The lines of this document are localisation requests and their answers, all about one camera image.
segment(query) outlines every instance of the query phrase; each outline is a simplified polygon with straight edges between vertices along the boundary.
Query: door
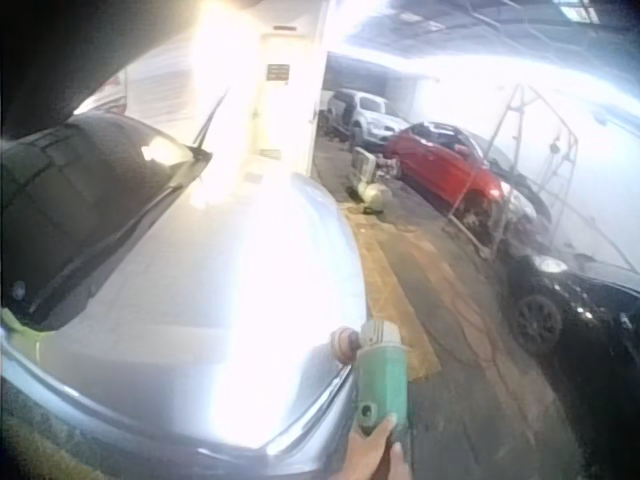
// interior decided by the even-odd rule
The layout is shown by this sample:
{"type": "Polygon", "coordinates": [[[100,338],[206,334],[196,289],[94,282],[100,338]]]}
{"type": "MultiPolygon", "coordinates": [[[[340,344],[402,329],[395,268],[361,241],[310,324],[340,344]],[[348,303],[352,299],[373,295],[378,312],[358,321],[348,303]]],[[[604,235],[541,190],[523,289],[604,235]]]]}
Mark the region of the door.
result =
{"type": "Polygon", "coordinates": [[[417,123],[402,134],[403,141],[399,146],[399,153],[405,171],[415,178],[421,185],[432,189],[433,160],[431,143],[431,129],[423,123],[417,123]]]}
{"type": "Polygon", "coordinates": [[[297,150],[296,126],[308,120],[300,105],[304,37],[264,35],[262,79],[256,103],[255,151],[265,157],[286,159],[297,150]]]}
{"type": "Polygon", "coordinates": [[[467,148],[462,139],[451,133],[436,132],[432,145],[431,183],[433,189],[449,203],[457,200],[473,173],[474,158],[464,157],[456,148],[467,148]]]}

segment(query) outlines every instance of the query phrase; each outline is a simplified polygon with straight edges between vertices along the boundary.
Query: white car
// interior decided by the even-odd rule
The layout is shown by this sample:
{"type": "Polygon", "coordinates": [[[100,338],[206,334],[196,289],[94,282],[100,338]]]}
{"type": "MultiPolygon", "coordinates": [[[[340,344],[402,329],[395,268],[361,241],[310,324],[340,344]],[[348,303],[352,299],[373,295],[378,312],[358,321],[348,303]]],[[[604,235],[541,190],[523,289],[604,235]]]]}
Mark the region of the white car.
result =
{"type": "Polygon", "coordinates": [[[380,150],[391,135],[409,126],[388,100],[355,90],[337,90],[327,114],[329,127],[348,136],[352,148],[380,150]]]}

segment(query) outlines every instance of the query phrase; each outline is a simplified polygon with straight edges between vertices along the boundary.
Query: concrete floor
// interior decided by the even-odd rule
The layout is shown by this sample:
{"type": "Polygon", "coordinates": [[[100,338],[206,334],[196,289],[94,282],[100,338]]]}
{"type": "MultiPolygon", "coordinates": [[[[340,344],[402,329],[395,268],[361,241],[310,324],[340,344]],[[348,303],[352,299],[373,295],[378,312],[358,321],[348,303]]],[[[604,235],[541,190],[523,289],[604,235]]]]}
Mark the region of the concrete floor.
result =
{"type": "Polygon", "coordinates": [[[511,339],[496,273],[443,230],[446,206],[389,180],[389,208],[363,215],[346,194],[343,145],[319,138],[314,167],[353,227],[373,314],[397,323],[410,347],[415,478],[580,478],[562,404],[511,339]]]}

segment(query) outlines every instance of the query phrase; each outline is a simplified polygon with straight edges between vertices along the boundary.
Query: hand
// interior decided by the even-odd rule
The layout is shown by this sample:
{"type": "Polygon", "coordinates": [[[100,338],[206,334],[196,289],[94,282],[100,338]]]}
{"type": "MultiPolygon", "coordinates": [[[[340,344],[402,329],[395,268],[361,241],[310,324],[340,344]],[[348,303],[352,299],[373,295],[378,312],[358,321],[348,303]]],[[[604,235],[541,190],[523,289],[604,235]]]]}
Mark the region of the hand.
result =
{"type": "Polygon", "coordinates": [[[399,442],[393,444],[391,452],[391,466],[389,467],[389,480],[411,480],[411,468],[404,460],[402,445],[399,442]]]}
{"type": "MultiPolygon", "coordinates": [[[[359,430],[351,432],[344,467],[337,476],[333,477],[333,480],[369,480],[380,463],[387,438],[395,425],[396,417],[390,415],[368,437],[359,430]]],[[[402,449],[400,449],[400,457],[404,462],[402,449]]]]}

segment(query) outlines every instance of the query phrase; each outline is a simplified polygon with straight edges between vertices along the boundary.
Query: car bumper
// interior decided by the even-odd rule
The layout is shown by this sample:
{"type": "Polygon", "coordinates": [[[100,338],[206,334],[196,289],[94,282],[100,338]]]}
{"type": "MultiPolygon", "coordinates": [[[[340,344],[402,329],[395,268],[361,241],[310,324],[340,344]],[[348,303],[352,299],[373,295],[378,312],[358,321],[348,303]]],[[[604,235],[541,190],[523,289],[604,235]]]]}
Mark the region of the car bumper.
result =
{"type": "Polygon", "coordinates": [[[354,385],[345,372],[328,406],[300,439],[282,453],[267,449],[239,451],[202,445],[171,433],[144,431],[129,419],[106,411],[77,392],[48,378],[40,369],[2,342],[2,376],[46,413],[62,420],[87,441],[96,439],[109,455],[126,458],[132,474],[158,473],[172,477],[280,478],[307,480],[327,478],[339,468],[353,421],[354,385]]]}

